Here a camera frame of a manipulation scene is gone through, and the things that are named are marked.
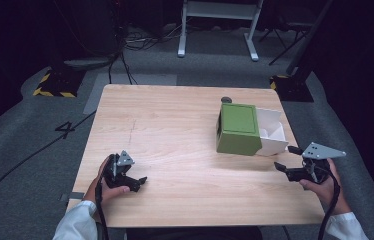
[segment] open box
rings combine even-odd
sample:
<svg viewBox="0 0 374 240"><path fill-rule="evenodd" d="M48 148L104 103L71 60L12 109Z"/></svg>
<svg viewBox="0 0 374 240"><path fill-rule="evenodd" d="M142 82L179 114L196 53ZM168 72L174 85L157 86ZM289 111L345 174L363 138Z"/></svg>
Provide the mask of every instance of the open box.
<svg viewBox="0 0 374 240"><path fill-rule="evenodd" d="M281 112L254 105L222 103L217 121L216 150L253 156L284 152L288 142Z"/></svg>
<svg viewBox="0 0 374 240"><path fill-rule="evenodd" d="M262 143L262 148L256 154L271 156L284 152L289 143L286 141L284 128L280 122L281 112L256 108L256 115Z"/></svg>

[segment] hand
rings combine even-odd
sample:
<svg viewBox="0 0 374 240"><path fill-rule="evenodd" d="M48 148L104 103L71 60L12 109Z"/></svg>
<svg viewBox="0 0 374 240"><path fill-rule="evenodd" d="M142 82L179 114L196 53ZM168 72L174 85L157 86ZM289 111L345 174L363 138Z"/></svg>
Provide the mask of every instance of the hand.
<svg viewBox="0 0 374 240"><path fill-rule="evenodd" d="M107 157L105 161L103 161L102 165L100 165L99 173L97 174L97 177L91 182L90 187L88 187L83 200L89 200L96 203L95 192L97 182L99 181L100 175L102 174L103 168L105 167L108 159L109 157ZM109 188L109 186L106 184L106 181L102 179L102 204L106 203L109 199L115 198L129 191L130 188L127 186Z"/></svg>
<svg viewBox="0 0 374 240"><path fill-rule="evenodd" d="M332 159L327 159L328 163L330 164L330 170L333 173L334 177L337 179L337 182L341 186L340 183L340 176L337 173L336 166ZM299 181L300 185L302 185L305 189L311 190L312 192L316 193L320 201L328 206L331 202L331 199L334 195L334 181L331 177L325 180L321 184L316 184L314 182L302 179ZM336 207L334 208L333 215L348 213L352 210L349 207L349 204L346 202L346 199L343 195L343 189L340 188L340 195L337 201Z"/></svg>

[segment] green box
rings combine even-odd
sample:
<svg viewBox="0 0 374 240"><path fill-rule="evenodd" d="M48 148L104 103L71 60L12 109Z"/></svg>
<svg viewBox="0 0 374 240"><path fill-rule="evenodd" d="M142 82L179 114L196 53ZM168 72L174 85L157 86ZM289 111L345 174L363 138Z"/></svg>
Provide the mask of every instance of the green box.
<svg viewBox="0 0 374 240"><path fill-rule="evenodd" d="M262 148L254 105L222 103L216 128L219 153L253 156Z"/></svg>

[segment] white sleeve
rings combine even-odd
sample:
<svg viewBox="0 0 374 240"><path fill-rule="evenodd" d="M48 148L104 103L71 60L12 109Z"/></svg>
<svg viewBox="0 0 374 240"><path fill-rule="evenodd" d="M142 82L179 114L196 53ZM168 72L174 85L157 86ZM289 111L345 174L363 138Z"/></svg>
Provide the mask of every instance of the white sleeve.
<svg viewBox="0 0 374 240"><path fill-rule="evenodd" d="M96 222L92 218L96 205L82 201L69 210L56 228L53 240L57 239L97 239Z"/></svg>
<svg viewBox="0 0 374 240"><path fill-rule="evenodd" d="M342 240L368 239L353 212L331 216L325 231Z"/></svg>

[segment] box lid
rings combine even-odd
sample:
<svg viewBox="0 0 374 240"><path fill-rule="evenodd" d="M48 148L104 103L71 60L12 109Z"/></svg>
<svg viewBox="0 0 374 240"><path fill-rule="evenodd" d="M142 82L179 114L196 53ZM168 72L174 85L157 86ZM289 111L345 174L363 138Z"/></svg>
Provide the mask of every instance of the box lid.
<svg viewBox="0 0 374 240"><path fill-rule="evenodd" d="M224 131L256 134L259 132L256 122L255 106L223 104L222 128Z"/></svg>

